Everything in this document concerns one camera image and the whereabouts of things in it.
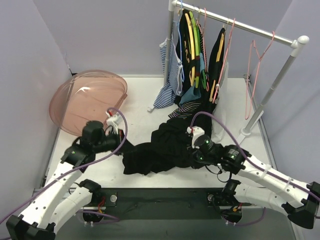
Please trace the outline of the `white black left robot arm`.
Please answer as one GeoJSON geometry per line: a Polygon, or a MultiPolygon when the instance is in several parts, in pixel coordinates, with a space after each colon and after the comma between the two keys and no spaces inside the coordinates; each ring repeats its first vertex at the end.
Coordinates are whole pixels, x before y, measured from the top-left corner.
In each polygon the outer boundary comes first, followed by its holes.
{"type": "Polygon", "coordinates": [[[82,207],[100,203],[101,186],[89,179],[80,182],[65,198],[70,187],[86,169],[96,164],[96,155],[119,154],[127,141],[128,131],[112,128],[106,133],[99,121],[89,121],[82,135],[67,148],[47,184],[31,199],[19,215],[4,219],[11,240],[54,240],[61,227],[82,207]]]}

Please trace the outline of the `black tank top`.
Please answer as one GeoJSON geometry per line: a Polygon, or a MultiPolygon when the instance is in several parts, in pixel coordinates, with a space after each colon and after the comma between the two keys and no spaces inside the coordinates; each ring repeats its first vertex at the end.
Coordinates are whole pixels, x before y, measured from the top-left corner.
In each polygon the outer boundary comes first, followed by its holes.
{"type": "Polygon", "coordinates": [[[125,175],[166,172],[172,168],[189,168],[187,147],[192,138],[186,134],[190,123],[172,118],[159,125],[150,142],[130,143],[130,152],[122,155],[125,175]]]}

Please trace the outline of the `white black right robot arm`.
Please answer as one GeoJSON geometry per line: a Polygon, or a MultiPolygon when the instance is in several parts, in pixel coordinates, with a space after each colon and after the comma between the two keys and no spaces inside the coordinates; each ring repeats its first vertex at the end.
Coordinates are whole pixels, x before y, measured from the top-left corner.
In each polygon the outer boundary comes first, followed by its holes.
{"type": "Polygon", "coordinates": [[[287,176],[237,145],[214,143],[203,132],[191,133],[190,137],[191,149],[197,162],[217,166],[222,172],[261,185],[258,188],[231,179],[221,192],[225,203],[238,201],[272,209],[284,214],[301,228],[313,229],[320,207],[318,182],[307,183],[287,176]]]}

